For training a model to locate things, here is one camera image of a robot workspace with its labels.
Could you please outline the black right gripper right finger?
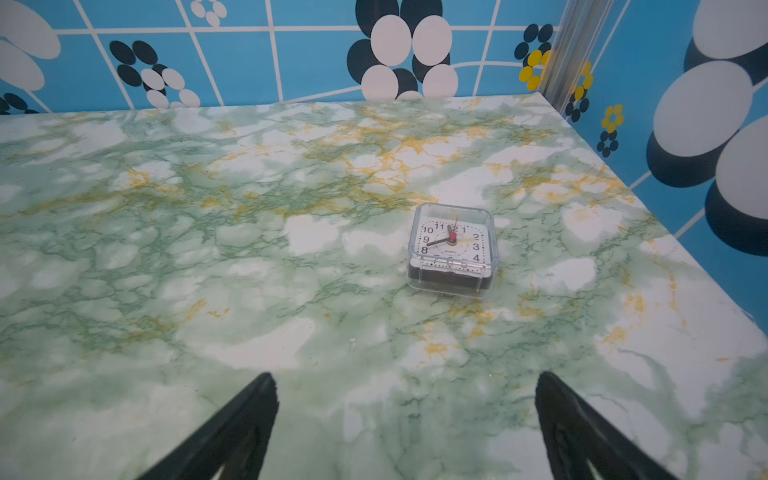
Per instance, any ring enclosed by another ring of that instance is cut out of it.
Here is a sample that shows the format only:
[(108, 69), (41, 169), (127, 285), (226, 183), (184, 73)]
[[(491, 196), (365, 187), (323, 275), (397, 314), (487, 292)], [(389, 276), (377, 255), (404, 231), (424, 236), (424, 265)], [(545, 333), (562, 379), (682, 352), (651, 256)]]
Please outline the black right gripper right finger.
[(672, 479), (570, 386), (540, 374), (535, 406), (555, 479)]

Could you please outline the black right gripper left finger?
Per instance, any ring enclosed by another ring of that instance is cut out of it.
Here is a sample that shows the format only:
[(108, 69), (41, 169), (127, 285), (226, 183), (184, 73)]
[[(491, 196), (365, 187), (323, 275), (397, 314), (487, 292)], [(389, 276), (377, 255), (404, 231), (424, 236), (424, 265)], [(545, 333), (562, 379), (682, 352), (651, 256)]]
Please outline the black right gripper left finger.
[(276, 382), (264, 372), (141, 477), (257, 479), (278, 409)]

